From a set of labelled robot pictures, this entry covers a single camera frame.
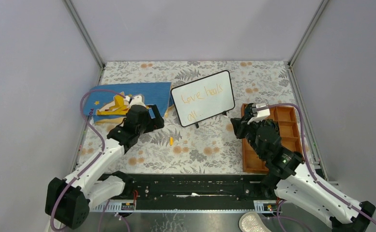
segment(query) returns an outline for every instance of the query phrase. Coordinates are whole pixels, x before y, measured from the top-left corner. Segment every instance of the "white wall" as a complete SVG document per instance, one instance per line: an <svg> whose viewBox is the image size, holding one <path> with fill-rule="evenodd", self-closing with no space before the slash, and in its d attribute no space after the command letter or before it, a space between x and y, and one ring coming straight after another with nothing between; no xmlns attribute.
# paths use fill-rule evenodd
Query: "white wall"
<svg viewBox="0 0 376 232"><path fill-rule="evenodd" d="M289 60L321 0L74 0L104 61Z"/></svg>
<svg viewBox="0 0 376 232"><path fill-rule="evenodd" d="M376 1L330 1L294 70L328 174L376 205Z"/></svg>
<svg viewBox="0 0 376 232"><path fill-rule="evenodd" d="M68 172L98 71L61 0L0 0L0 232L44 230L47 184Z"/></svg>

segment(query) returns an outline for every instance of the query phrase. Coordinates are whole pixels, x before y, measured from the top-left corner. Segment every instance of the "blue book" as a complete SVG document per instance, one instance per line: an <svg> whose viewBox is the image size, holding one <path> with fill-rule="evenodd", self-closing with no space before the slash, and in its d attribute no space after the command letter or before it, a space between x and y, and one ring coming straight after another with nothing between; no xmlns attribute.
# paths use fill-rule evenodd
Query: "blue book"
<svg viewBox="0 0 376 232"><path fill-rule="evenodd" d="M170 97L170 82L131 83L96 86L94 89L108 89L133 101L142 101L145 105L156 105L163 117L168 107L173 105ZM129 102L123 97L110 92L93 92L84 105L83 114L92 116L94 122L121 123L129 111Z"/></svg>

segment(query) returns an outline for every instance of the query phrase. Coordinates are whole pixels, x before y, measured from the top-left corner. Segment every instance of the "floral pattern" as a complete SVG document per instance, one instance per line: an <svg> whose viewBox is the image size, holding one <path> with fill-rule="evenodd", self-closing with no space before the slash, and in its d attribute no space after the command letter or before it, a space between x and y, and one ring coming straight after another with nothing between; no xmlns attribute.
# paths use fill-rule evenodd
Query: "floral pattern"
<svg viewBox="0 0 376 232"><path fill-rule="evenodd" d="M101 85L139 82L171 82L173 87L223 70L229 70L235 108L229 117L241 116L241 105L249 102L295 103L293 90L281 61L158 61L108 62ZM183 128L174 107L169 108L165 127L140 136L138 143L115 161L107 172L150 174L241 174L241 141L235 138L229 119L222 115ZM105 135L114 124L95 125ZM101 145L98 136L86 129L78 165Z"/></svg>

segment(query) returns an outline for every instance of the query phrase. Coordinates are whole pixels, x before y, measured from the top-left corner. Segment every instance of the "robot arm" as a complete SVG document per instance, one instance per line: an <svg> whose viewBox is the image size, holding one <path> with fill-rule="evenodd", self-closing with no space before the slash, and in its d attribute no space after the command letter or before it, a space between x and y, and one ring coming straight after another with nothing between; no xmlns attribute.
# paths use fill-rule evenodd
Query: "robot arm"
<svg viewBox="0 0 376 232"><path fill-rule="evenodd" d="M352 207L360 209L370 217L376 210L369 202L360 203L343 194L320 176L311 176L302 154L281 145L279 128L270 119L265 104L249 104L242 118L231 122L238 139L246 139L258 157L266 162L269 173L262 180L266 186L264 194L274 194L288 200L322 220L332 231L363 232L370 221ZM346 205L335 195L350 205Z"/></svg>
<svg viewBox="0 0 376 232"><path fill-rule="evenodd" d="M107 167L122 157L138 141L141 134L164 127L156 105L150 106L155 115L151 118L145 105L131 104L123 125L117 125L105 139L105 149L100 148L78 169L63 180L54 178L48 184L45 212L51 215L57 198L67 185L71 184L57 206L55 219L71 229L78 228L87 218L90 209L121 195L125 183L117 176L110 176L101 183L95 184Z"/></svg>

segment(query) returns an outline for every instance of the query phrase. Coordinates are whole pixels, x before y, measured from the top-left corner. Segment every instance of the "wooden compartment tray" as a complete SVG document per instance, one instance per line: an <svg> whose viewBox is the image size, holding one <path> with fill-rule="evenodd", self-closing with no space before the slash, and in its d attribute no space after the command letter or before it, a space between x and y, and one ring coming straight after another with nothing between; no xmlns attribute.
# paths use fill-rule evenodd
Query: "wooden compartment tray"
<svg viewBox="0 0 376 232"><path fill-rule="evenodd" d="M244 114L246 104L242 105L241 115ZM282 145L291 151L302 153L301 140L298 123L296 121L295 109L293 107L278 106L270 109L268 117L279 124L279 132L282 137ZM246 139L242 139L243 171L246 173L266 174L269 169L265 162L261 161Z"/></svg>

